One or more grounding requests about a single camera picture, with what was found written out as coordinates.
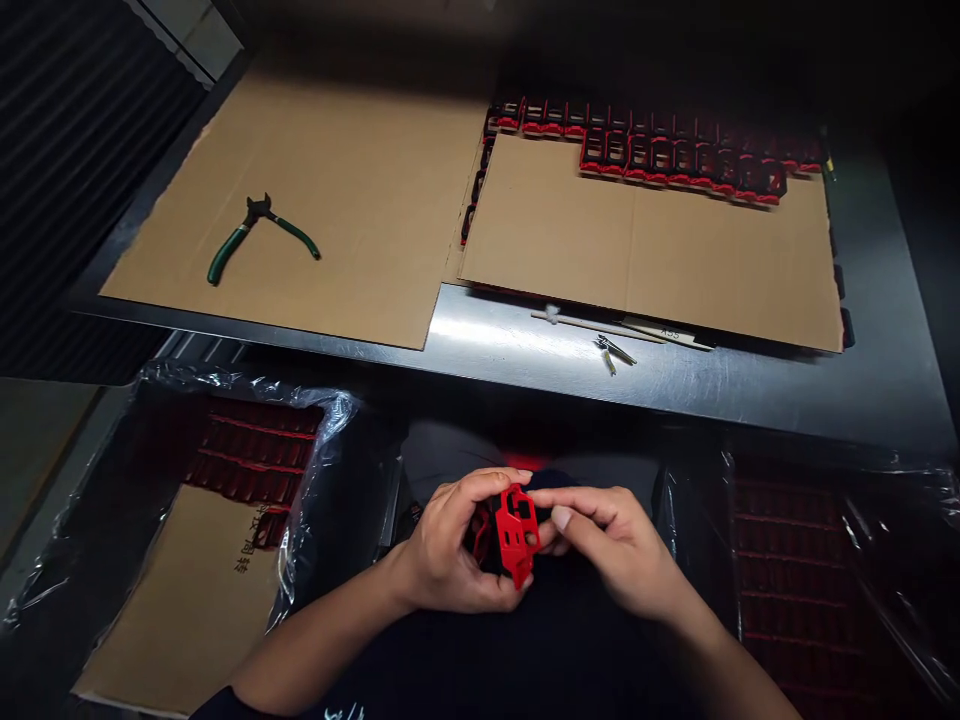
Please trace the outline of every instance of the wrist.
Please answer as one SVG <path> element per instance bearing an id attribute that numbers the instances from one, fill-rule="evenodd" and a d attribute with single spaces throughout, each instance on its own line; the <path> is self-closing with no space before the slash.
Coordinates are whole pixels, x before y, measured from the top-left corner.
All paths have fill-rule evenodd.
<path id="1" fill-rule="evenodd" d="M 398 544 L 386 557 L 371 568 L 371 570 L 380 573 L 383 578 L 384 599 L 391 610 L 397 614 L 395 618 L 397 620 L 417 609 L 417 603 L 414 600 L 415 588 L 404 559 L 408 542 L 405 540 Z"/>
<path id="2" fill-rule="evenodd" d="M 706 601 L 700 597 L 690 581 L 679 571 L 680 582 L 674 593 L 674 601 L 670 605 L 663 624 L 683 640 L 692 644 L 703 644 L 715 637 L 717 630 L 726 633 L 719 618 L 714 614 Z"/>

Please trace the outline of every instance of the sleeve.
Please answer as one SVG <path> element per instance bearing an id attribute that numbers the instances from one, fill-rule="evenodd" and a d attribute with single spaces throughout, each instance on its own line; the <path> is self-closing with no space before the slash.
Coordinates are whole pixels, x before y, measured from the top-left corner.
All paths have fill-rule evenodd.
<path id="1" fill-rule="evenodd" d="M 233 688 L 228 686 L 201 705 L 190 716 L 190 720 L 263 720 L 276 717 L 279 716 L 267 715 L 245 705 Z"/>

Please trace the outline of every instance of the dark pants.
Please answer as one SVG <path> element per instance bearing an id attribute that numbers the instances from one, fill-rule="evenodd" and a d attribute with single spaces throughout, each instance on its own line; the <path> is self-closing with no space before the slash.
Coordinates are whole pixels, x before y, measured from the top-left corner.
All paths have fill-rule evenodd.
<path id="1" fill-rule="evenodd" d="M 403 443 L 403 463 L 413 497 L 421 505 L 442 483 L 456 482 L 480 468 L 506 464 L 500 450 L 486 438 L 438 420 L 415 420 L 410 425 Z M 629 488 L 651 514 L 659 471 L 655 459 L 608 448 L 593 450 L 588 440 L 574 453 L 551 460 L 547 468 L 566 473 L 579 485 Z"/>

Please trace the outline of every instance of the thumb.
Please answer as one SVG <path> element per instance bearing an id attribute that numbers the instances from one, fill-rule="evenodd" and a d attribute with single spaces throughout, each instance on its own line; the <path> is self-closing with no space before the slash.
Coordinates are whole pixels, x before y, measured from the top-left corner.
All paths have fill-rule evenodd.
<path id="1" fill-rule="evenodd" d="M 598 568 L 603 564 L 614 541 L 593 520 L 563 505 L 555 505 L 550 517 L 560 534 L 590 562 Z"/>

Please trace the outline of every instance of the cardboard sheet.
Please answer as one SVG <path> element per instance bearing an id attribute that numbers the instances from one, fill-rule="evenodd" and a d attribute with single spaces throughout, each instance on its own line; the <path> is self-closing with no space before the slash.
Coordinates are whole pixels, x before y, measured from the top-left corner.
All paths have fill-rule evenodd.
<path id="1" fill-rule="evenodd" d="M 460 278 L 842 351 L 822 178 L 764 211 L 582 178 L 579 153 L 501 133 Z"/>
<path id="2" fill-rule="evenodd" d="M 398 65 L 391 76 L 404 75 Z M 421 348 L 486 98 L 415 87 L 284 74 L 258 59 L 101 294 Z M 243 220 L 246 197 L 264 192 L 323 259 L 260 220 L 211 287 L 210 262 Z"/>
<path id="3" fill-rule="evenodd" d="M 256 516 L 256 508 L 182 487 L 74 694 L 185 717 L 223 687 L 263 637 L 279 586 L 277 551 L 242 553 Z"/>

